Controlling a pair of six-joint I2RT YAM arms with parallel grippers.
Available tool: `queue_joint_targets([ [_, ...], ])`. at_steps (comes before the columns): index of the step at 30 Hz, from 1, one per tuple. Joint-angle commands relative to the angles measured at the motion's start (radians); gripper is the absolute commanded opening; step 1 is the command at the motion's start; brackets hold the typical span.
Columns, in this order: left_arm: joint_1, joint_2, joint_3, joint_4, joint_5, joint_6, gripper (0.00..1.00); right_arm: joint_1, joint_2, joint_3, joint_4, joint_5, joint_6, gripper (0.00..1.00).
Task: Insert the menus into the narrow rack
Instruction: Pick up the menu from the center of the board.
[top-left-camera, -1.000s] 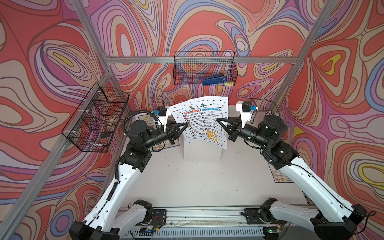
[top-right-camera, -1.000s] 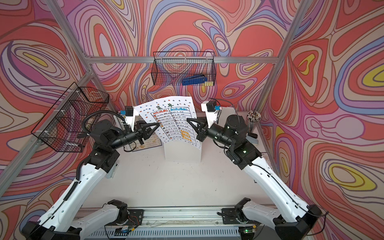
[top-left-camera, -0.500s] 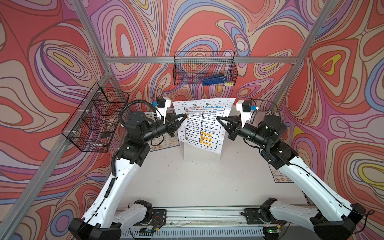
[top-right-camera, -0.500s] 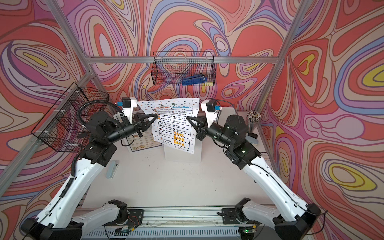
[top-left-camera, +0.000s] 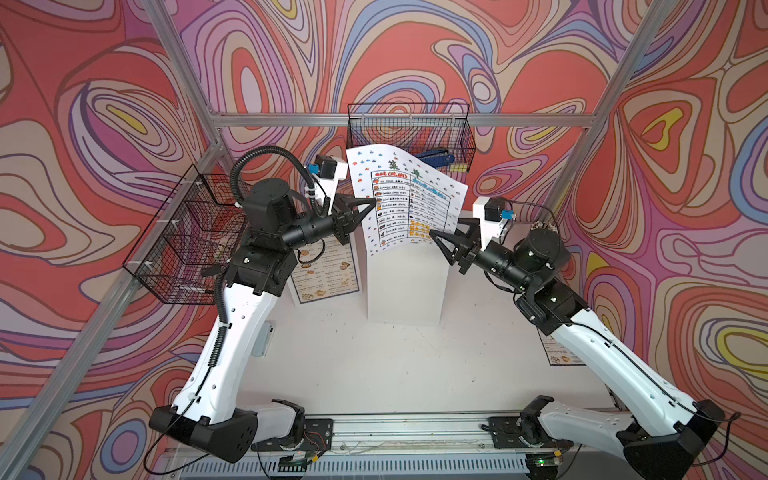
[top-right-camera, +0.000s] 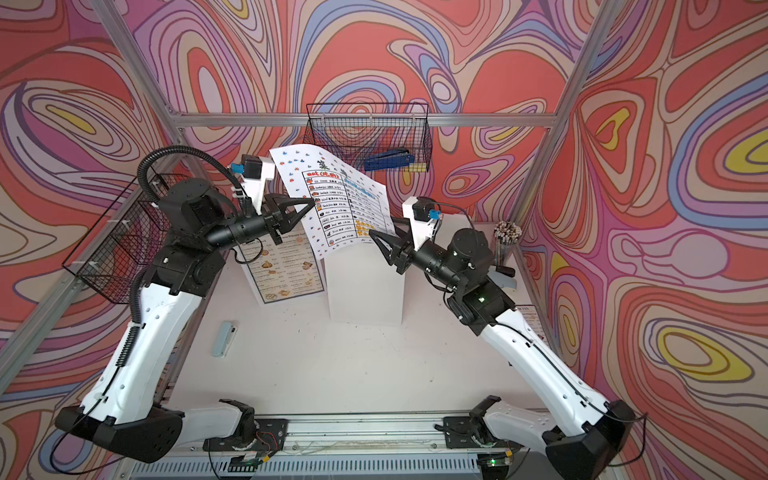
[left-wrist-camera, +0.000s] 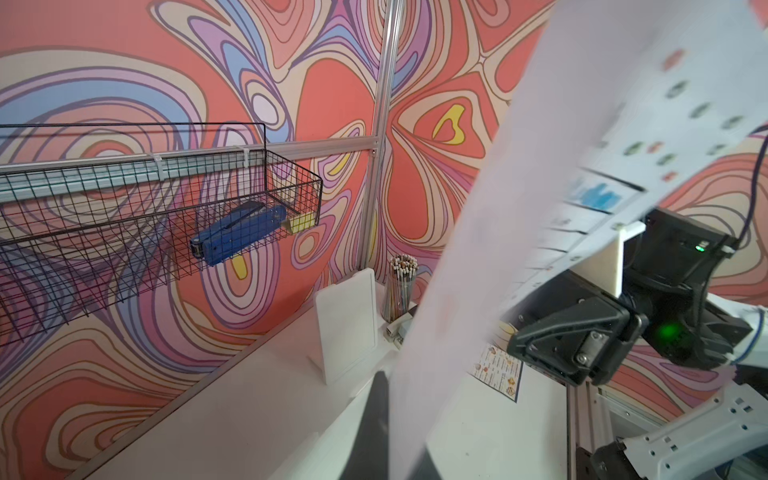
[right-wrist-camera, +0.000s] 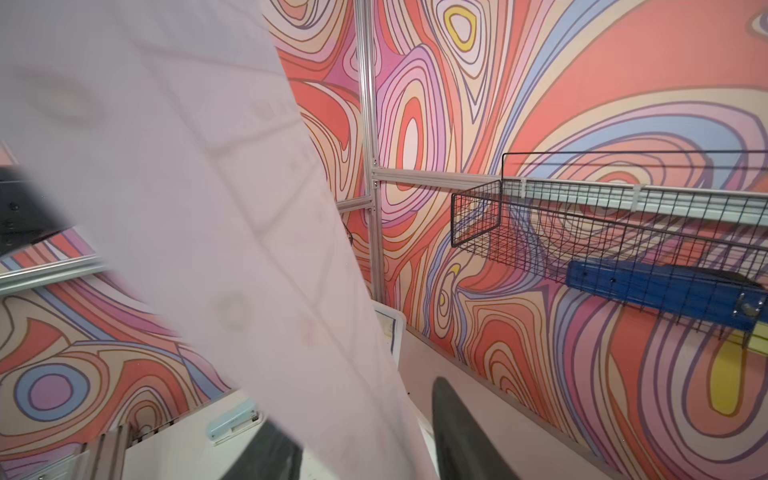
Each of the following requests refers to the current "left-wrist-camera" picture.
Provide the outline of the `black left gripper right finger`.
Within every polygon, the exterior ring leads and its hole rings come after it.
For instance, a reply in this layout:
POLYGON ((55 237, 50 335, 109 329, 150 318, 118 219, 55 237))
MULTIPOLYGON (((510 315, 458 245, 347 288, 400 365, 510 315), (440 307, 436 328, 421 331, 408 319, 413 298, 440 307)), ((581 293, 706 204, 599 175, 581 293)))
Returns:
POLYGON ((425 448, 413 469, 413 480, 441 480, 442 477, 430 455, 425 448))

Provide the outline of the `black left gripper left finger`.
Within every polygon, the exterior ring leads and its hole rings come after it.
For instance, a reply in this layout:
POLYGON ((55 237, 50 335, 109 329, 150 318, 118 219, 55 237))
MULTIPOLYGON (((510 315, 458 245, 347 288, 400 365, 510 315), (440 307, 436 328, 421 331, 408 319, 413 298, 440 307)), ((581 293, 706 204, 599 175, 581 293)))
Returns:
POLYGON ((366 400, 356 438, 340 479, 388 479, 389 383, 378 371, 366 400))

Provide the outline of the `hand-drawn colourful menu sheet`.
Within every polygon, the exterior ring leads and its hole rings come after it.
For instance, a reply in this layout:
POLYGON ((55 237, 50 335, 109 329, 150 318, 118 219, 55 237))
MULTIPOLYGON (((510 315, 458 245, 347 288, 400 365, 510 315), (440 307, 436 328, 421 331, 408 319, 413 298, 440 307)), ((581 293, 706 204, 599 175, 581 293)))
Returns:
POLYGON ((390 477, 506 309, 766 118, 754 2, 557 2, 391 374, 390 477))

